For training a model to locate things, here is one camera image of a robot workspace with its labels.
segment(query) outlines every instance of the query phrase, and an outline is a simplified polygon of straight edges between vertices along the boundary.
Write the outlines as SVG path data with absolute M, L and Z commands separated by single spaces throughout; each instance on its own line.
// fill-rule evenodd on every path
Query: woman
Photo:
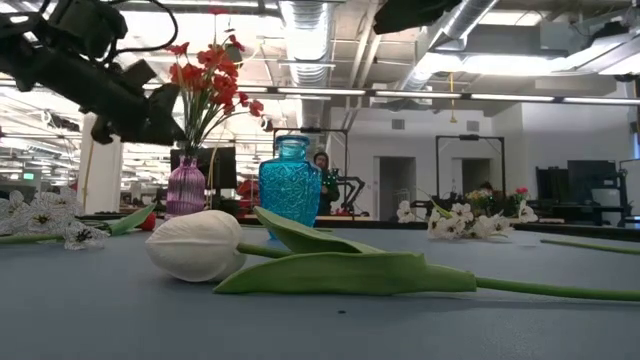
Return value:
M 338 191 L 336 178 L 329 172 L 329 155 L 320 151 L 314 155 L 313 162 L 322 170 L 322 192 L 320 193 L 318 216 L 331 215 L 331 203 L 340 198 L 340 191 Z

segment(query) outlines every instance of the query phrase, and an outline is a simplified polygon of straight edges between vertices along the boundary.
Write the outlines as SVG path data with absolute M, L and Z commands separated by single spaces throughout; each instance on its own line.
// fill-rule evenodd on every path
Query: blue table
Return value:
M 640 258 L 540 244 L 428 241 L 424 231 L 336 230 L 424 252 L 478 276 L 640 289 Z M 0 359 L 602 360 L 640 358 L 640 304 L 480 291 L 396 297 L 214 295 L 156 269 L 148 235 L 95 252 L 0 248 Z M 251 243 L 267 232 L 245 229 Z M 640 244 L 573 239 L 640 248 Z M 250 263 L 260 261 L 250 257 Z

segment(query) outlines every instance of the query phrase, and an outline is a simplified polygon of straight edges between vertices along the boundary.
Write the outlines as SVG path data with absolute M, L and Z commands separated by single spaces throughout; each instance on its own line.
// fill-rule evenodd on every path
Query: glass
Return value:
M 165 219 L 204 210 L 205 178 L 197 167 L 197 159 L 181 156 L 180 166 L 169 176 Z
M 322 171 L 306 160 L 307 146 L 306 136 L 276 138 L 278 157 L 260 164 L 260 204 L 282 217 L 313 226 L 320 204 Z

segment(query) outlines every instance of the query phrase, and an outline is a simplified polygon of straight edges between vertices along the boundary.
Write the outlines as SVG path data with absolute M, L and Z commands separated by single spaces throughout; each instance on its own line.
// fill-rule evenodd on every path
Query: turquoise bottle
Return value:
M 313 226 L 320 204 L 322 171 L 306 160 L 308 146 L 306 136 L 276 138 L 278 157 L 260 164 L 260 206 Z

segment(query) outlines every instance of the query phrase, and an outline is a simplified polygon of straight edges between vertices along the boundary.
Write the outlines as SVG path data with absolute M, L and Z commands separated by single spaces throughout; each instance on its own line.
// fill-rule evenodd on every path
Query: white column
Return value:
M 122 143 L 113 136 L 109 145 L 101 145 L 93 141 L 91 128 L 96 115 L 87 114 L 82 125 L 82 145 L 80 151 L 80 173 L 78 174 L 78 201 L 83 203 L 86 184 L 87 198 L 85 213 L 95 214 L 99 211 L 118 211 L 120 207 L 120 175 L 122 171 Z M 85 182 L 89 159 L 88 181 Z

